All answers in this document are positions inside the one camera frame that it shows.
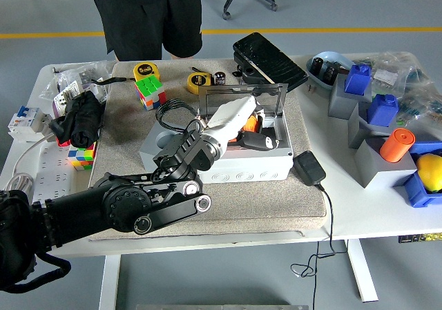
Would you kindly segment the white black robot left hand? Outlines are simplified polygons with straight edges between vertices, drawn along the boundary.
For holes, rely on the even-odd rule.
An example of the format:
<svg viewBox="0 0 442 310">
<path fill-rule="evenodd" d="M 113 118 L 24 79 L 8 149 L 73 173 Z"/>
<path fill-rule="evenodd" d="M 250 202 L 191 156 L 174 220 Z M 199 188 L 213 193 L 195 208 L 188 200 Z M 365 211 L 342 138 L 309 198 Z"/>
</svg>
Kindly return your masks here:
<svg viewBox="0 0 442 310">
<path fill-rule="evenodd" d="M 228 142 L 238 135 L 238 143 L 241 147 L 257 151 L 270 151 L 279 146 L 279 141 L 272 137 L 241 130 L 256 109 L 256 99 L 253 96 L 243 97 L 222 104 L 212 118 L 206 129 L 202 132 L 202 138 L 219 152 L 222 157 L 227 150 Z"/>
</svg>

